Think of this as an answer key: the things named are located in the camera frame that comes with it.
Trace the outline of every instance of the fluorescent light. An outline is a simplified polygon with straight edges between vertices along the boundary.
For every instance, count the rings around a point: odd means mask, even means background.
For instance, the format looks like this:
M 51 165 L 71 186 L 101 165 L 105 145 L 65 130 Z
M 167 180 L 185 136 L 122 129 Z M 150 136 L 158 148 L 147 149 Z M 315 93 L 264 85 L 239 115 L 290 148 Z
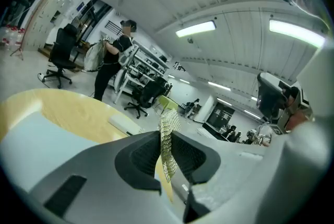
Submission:
M 317 48 L 320 48 L 325 43 L 325 38 L 315 32 L 283 21 L 269 20 L 269 30 L 271 32 L 286 34 L 287 36 L 300 39 Z
M 184 83 L 187 83 L 187 84 L 190 84 L 188 81 L 183 80 L 183 79 L 180 79 L 180 81 L 182 81 L 182 82 L 184 82 Z
M 232 106 L 230 103 L 228 103 L 228 102 L 226 102 L 226 101 L 223 101 L 223 100 L 221 100 L 221 99 L 219 99 L 219 98 L 217 98 L 217 100 L 219 100 L 219 101 L 221 101 L 221 102 L 223 102 L 223 103 L 225 103 L 225 104 L 227 104 L 227 105 L 229 105 L 229 106 Z
M 245 113 L 248 113 L 248 114 L 250 114 L 250 115 L 252 115 L 252 116 L 254 116 L 254 117 L 258 118 L 258 119 L 261 119 L 261 117 L 255 115 L 254 113 L 248 112 L 248 111 L 246 111 L 246 110 L 244 110 L 244 112 L 245 112 Z
M 223 89 L 225 89 L 225 90 L 231 91 L 230 88 L 227 88 L 227 87 L 224 87 L 224 86 L 220 86 L 220 85 L 215 84 L 215 83 L 212 83 L 212 82 L 208 82 L 208 83 L 209 83 L 209 85 L 213 85 L 213 86 L 215 86 L 215 87 L 223 88 Z
M 216 29 L 216 25 L 214 24 L 213 21 L 208 21 L 208 22 L 203 22 L 195 26 L 190 26 L 187 28 L 184 28 L 182 30 L 179 30 L 176 32 L 176 35 L 181 38 L 184 36 L 188 36 L 190 34 L 195 34 L 195 33 L 201 33 L 201 32 L 206 32 L 206 31 L 211 31 Z

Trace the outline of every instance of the black shirt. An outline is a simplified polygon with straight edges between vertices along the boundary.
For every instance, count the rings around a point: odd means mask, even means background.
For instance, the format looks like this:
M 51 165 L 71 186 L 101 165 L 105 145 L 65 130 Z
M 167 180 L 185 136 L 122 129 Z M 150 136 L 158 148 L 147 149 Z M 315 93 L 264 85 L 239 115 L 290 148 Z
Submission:
M 126 35 L 120 36 L 118 39 L 116 39 L 112 45 L 117 48 L 120 52 L 123 52 L 127 50 L 130 46 L 132 46 L 132 38 L 129 38 Z M 111 63 L 118 63 L 118 53 L 117 54 L 111 54 L 109 51 L 106 52 L 104 57 L 104 63 L 105 64 L 111 64 Z

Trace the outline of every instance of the floor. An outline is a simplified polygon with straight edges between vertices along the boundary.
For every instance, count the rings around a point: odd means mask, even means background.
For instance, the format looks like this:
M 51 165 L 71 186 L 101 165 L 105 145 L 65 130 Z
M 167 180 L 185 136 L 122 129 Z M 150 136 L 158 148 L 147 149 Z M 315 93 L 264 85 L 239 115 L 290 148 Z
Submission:
M 43 84 L 38 79 L 38 73 L 45 74 L 47 69 L 55 69 L 52 63 L 47 61 L 47 58 L 39 52 L 23 52 L 23 61 L 18 56 L 10 56 L 10 51 L 5 51 L 0 47 L 0 102 L 6 100 L 10 96 L 35 88 L 57 88 L 57 79 L 47 80 Z M 96 73 L 82 72 L 73 73 L 66 70 L 65 75 L 72 79 L 73 84 L 70 85 L 66 79 L 62 80 L 63 89 L 74 91 L 80 94 L 90 96 L 94 92 L 94 81 Z M 151 107 L 147 109 L 148 116 L 143 114 L 140 119 L 137 119 L 135 110 L 124 110 L 128 102 L 131 102 L 131 96 L 122 94 L 117 104 L 114 104 L 116 94 L 112 87 L 107 87 L 102 102 L 109 104 L 117 110 L 123 112 L 134 122 L 140 125 L 145 131 L 155 131 L 158 129 L 161 106 Z M 180 116 L 181 130 L 180 132 L 196 140 L 197 128 L 201 124 L 185 119 Z M 175 213 L 181 218 L 184 210 L 183 202 L 174 194 Z

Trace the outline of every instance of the black office chair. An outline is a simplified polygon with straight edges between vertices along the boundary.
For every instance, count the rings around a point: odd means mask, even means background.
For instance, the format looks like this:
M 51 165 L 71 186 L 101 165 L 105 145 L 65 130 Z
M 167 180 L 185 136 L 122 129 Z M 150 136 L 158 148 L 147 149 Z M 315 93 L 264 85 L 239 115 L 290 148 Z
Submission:
M 61 77 L 69 80 L 69 83 L 72 84 L 72 80 L 64 76 L 63 69 L 74 69 L 76 67 L 74 62 L 69 60 L 69 57 L 72 48 L 76 43 L 77 32 L 77 29 L 70 24 L 68 24 L 64 29 L 58 29 L 56 42 L 53 45 L 49 58 L 49 61 L 58 68 L 58 71 L 48 69 L 46 71 L 47 75 L 43 77 L 42 82 L 45 82 L 45 79 L 48 77 L 55 76 L 59 81 L 58 88 L 62 87 Z
M 138 104 L 129 102 L 128 105 L 131 104 L 132 106 L 125 107 L 124 110 L 136 109 L 138 112 L 137 119 L 140 118 L 140 112 L 145 113 L 145 116 L 147 116 L 148 114 L 143 110 L 143 108 L 150 108 L 156 101 L 156 98 L 165 92 L 165 84 L 160 84 L 156 81 L 149 81 L 144 88 L 139 86 L 132 92 L 132 97 L 138 102 Z

